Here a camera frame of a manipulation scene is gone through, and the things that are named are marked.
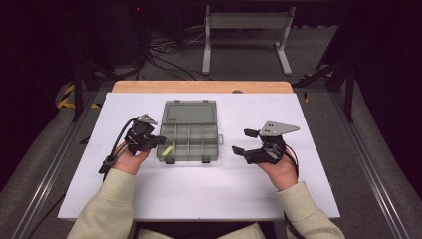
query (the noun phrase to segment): table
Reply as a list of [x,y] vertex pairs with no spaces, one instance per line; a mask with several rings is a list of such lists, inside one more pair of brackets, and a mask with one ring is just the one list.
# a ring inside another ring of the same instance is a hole
[[[230,94],[242,91],[244,94]],[[135,221],[268,221],[283,219],[277,190],[256,165],[234,155],[231,146],[261,146],[243,135],[266,120],[298,125],[284,135],[300,161],[300,180],[328,217],[339,212],[296,94],[284,82],[118,82],[108,94],[91,139],[59,212],[76,219],[102,183],[102,161],[133,114],[150,113],[160,122],[166,101],[215,100],[219,133],[224,136],[217,161],[160,162],[156,149],[137,176]]]

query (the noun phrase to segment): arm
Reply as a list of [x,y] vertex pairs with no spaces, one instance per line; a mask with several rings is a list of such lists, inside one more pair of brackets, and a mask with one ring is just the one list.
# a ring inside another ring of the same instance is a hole
[[127,150],[119,157],[99,191],[81,212],[68,238],[128,237],[133,224],[136,174],[148,156],[149,152],[134,156]]
[[[285,213],[296,230],[307,239],[344,238],[335,226],[314,203],[304,182],[298,183],[293,163],[283,155],[277,164],[258,164],[279,189],[279,198]],[[295,238],[288,231],[289,238]]]

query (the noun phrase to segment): person's left hand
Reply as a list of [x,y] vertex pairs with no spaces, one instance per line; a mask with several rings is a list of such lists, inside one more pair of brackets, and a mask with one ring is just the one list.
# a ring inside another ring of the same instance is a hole
[[[115,150],[115,153],[118,153],[120,149],[124,146],[125,142]],[[133,153],[131,153],[130,150],[127,149],[117,159],[117,162],[112,168],[130,173],[132,175],[137,175],[140,166],[146,161],[150,153],[151,151],[143,151],[138,155],[133,155]]]

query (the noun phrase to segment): hand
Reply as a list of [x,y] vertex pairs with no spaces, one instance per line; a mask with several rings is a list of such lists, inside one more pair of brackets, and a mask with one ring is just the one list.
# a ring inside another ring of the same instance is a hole
[[280,191],[298,183],[295,166],[285,154],[277,164],[265,162],[258,163],[257,165],[267,172],[271,182],[273,182],[274,186]]
[[[115,150],[115,154],[117,154],[125,145],[126,145],[125,142],[121,144]],[[139,172],[140,166],[146,161],[150,153],[151,151],[143,151],[138,155],[133,155],[133,153],[131,153],[130,150],[127,149],[117,159],[117,162],[112,168],[130,173],[132,175],[137,175],[137,173]]]

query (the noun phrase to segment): sweatshirt cuff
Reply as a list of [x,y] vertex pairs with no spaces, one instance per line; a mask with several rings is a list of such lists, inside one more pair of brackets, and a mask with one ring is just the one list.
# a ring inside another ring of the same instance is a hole
[[132,205],[136,176],[112,168],[96,197],[110,202]]
[[304,182],[280,191],[279,199],[292,223],[302,221],[319,211]]

